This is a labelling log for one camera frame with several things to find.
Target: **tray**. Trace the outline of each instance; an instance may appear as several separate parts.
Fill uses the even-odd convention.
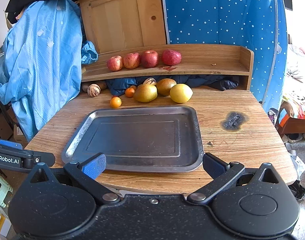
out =
[[[106,155],[108,170],[192,171],[202,163],[196,111],[188,106],[99,109],[91,112],[62,152],[64,163]]]

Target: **wooden door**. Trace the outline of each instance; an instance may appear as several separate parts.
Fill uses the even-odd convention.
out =
[[[80,7],[99,53],[166,44],[161,0],[80,0]]]

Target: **black stain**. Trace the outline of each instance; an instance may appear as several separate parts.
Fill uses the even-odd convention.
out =
[[[222,127],[227,130],[238,130],[240,125],[246,121],[246,116],[241,113],[232,112],[227,119],[222,122]]]

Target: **yellow strip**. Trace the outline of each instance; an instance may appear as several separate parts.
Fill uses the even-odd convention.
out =
[[[0,215],[0,231],[2,231],[2,227],[4,225],[6,218],[1,214]]]

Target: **polka dot curtain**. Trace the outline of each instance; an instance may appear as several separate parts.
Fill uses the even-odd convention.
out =
[[[279,109],[286,68],[283,0],[164,0],[168,43],[241,45],[254,52],[251,92]]]

